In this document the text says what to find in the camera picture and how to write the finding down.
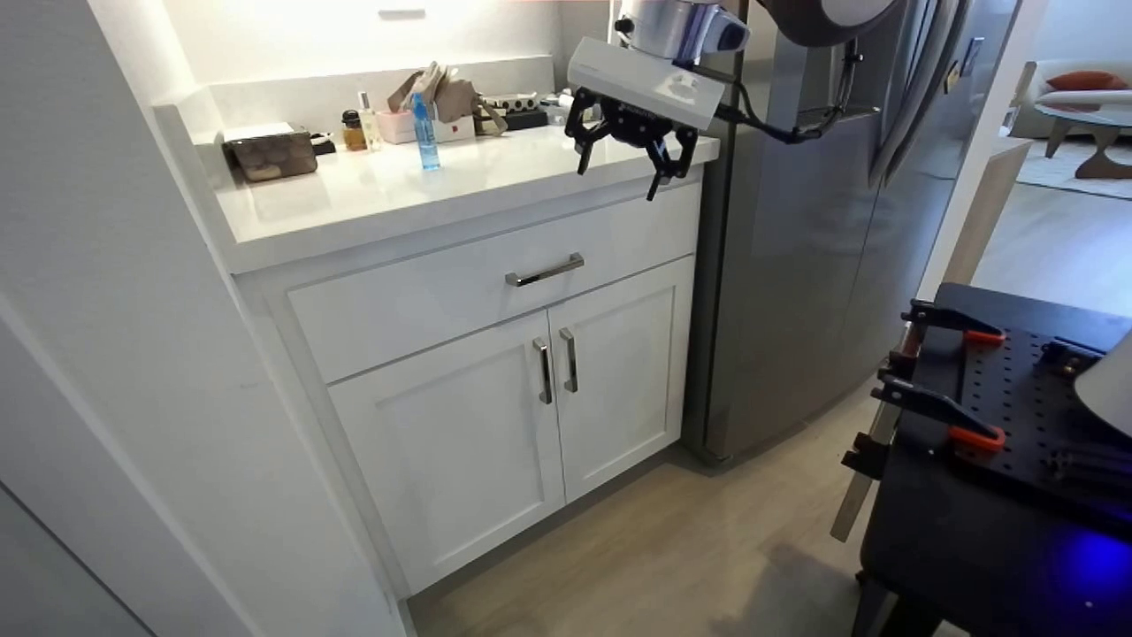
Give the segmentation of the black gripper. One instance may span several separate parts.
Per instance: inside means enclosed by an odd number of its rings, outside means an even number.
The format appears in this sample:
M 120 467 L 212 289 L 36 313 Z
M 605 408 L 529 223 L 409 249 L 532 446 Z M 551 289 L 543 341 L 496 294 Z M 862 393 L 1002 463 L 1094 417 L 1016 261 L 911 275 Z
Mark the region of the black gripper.
M 592 148 L 603 138 L 617 138 L 627 143 L 634 148 L 647 148 L 647 161 L 656 164 L 656 177 L 647 187 L 647 202 L 660 195 L 660 187 L 674 177 L 687 177 L 693 148 L 697 148 L 697 132 L 674 123 L 664 117 L 646 115 L 637 106 L 627 106 L 620 99 L 608 97 L 576 97 L 570 115 L 565 115 L 565 136 L 576 144 L 576 169 L 592 165 Z

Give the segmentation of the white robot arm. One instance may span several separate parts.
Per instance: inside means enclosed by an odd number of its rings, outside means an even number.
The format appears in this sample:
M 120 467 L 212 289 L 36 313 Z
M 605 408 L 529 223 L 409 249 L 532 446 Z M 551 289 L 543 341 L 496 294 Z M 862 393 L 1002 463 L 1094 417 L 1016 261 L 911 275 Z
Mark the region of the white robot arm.
M 762 136 L 801 144 L 820 138 L 848 109 L 855 67 L 862 64 L 860 31 L 878 25 L 897 0 L 759 0 L 776 30 L 798 46 L 848 46 L 837 102 L 815 126 L 766 123 L 745 80 L 703 70 L 712 54 L 739 54 L 749 30 L 722 0 L 631 0 L 611 20 L 611 44 L 582 38 L 565 80 L 575 102 L 565 138 L 576 169 L 592 165 L 603 138 L 646 148 L 656 177 L 647 195 L 693 164 L 697 136 L 716 122 L 759 126 Z

